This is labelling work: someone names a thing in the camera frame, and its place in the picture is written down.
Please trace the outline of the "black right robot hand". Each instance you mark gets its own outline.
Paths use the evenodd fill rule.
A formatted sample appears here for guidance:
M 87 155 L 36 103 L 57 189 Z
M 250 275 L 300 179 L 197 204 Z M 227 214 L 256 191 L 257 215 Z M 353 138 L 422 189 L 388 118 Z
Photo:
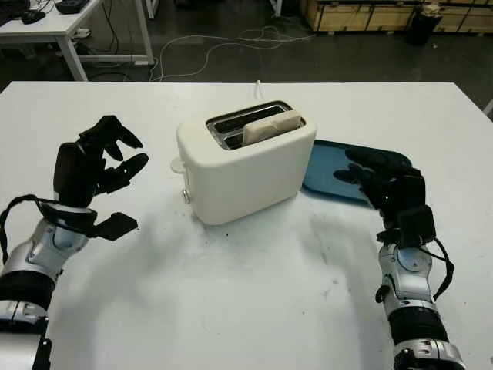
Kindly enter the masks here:
M 379 211 L 384 228 L 397 227 L 400 212 L 425 203 L 425 184 L 421 171 L 404 155 L 352 146 L 345 150 L 349 165 L 334 171 L 339 181 L 358 186 L 371 206 Z

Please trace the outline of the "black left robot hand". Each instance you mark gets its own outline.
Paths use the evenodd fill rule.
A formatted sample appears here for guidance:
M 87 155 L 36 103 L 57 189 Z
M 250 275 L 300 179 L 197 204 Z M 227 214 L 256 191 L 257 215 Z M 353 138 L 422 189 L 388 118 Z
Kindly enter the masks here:
M 105 115 L 79 134 L 75 142 L 63 143 L 55 163 L 53 190 L 59 204 L 88 207 L 93 197 L 113 193 L 130 185 L 131 179 L 149 162 L 138 153 L 125 160 L 118 143 L 142 149 L 142 142 L 114 115 Z

